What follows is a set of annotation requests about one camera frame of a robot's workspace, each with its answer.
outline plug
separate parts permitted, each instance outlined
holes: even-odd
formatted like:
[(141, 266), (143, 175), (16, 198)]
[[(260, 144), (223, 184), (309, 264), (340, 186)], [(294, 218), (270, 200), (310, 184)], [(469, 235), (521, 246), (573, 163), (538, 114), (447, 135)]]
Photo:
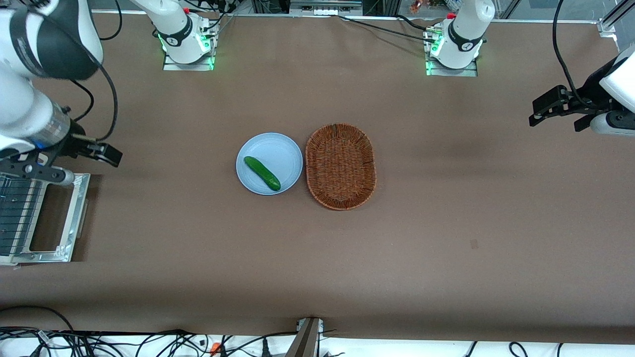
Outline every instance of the plug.
[(271, 357), (271, 352), (269, 352), (269, 342), (267, 342), (267, 338), (262, 339), (262, 357)]

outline white floor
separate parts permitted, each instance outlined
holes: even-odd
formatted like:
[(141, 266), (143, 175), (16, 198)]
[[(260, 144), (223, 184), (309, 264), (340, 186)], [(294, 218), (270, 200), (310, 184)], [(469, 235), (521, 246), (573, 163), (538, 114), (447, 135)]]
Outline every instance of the white floor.
[[(220, 335), (209, 335), (209, 346), (214, 342), (220, 342)], [(101, 338), (106, 342), (126, 342), (130, 344), (141, 343), (146, 336), (106, 336)], [(174, 336), (166, 336), (154, 342), (144, 344), (139, 352), (139, 357), (157, 357), (159, 352), (174, 341)], [(227, 344), (228, 349), (238, 347), (255, 336), (236, 336)], [(284, 354), (291, 345), (293, 336), (270, 337), (269, 349), (274, 356)], [(203, 342), (205, 348), (205, 336), (197, 336), (191, 341), (199, 344)], [(67, 346), (62, 339), (52, 339), (56, 346)], [(327, 338), (320, 342), (320, 357), (327, 352), (331, 355), (345, 353), (345, 357), (369, 357), (369, 356), (399, 356), (399, 357), (463, 357), (467, 353), (472, 342), (469, 341), (420, 341), (420, 340), (363, 340)], [(557, 344), (521, 342), (529, 357), (556, 357)], [(37, 347), (36, 338), (8, 339), (0, 342), (1, 357), (29, 356)], [(509, 342), (479, 342), (471, 357), (510, 357)], [(125, 357), (134, 357), (136, 346), (115, 346)], [(260, 341), (244, 348), (245, 351), (261, 356), (262, 343)], [(52, 357), (68, 357), (67, 349), (53, 350)], [(98, 357), (109, 356), (107, 353), (95, 351)], [(523, 357), (518, 349), (516, 354)], [(561, 357), (626, 357), (635, 356), (633, 345), (600, 345), (600, 344), (565, 344), (561, 350)], [(41, 357), (48, 357), (45, 351)], [(181, 347), (174, 357), (197, 357), (197, 353), (191, 348)], [(249, 357), (247, 354), (237, 351), (232, 357)]]

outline cucumber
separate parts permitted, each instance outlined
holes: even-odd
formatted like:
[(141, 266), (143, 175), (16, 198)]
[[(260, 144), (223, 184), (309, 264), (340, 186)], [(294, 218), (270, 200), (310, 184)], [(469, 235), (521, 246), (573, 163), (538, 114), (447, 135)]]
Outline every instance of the cucumber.
[(251, 156), (244, 157), (244, 163), (249, 166), (266, 184), (274, 191), (280, 191), (280, 181), (269, 171), (257, 158)]

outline wicker basket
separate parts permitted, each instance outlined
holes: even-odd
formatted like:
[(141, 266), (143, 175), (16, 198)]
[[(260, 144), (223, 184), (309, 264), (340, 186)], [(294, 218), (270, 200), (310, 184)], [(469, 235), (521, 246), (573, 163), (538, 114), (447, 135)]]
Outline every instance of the wicker basket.
[(352, 210), (375, 191), (373, 147), (356, 127), (337, 123), (318, 129), (307, 143), (307, 184), (315, 199), (332, 210)]

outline light blue plate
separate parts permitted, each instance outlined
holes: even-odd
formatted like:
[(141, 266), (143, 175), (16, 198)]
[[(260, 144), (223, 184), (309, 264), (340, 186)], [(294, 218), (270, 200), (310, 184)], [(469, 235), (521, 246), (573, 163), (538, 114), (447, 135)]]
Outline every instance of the light blue plate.
[[(280, 181), (280, 191), (273, 191), (244, 163), (244, 157), (257, 158)], [(256, 135), (244, 143), (236, 158), (238, 179), (251, 192), (279, 194), (285, 192), (300, 178), (302, 152), (291, 138), (278, 133)]]

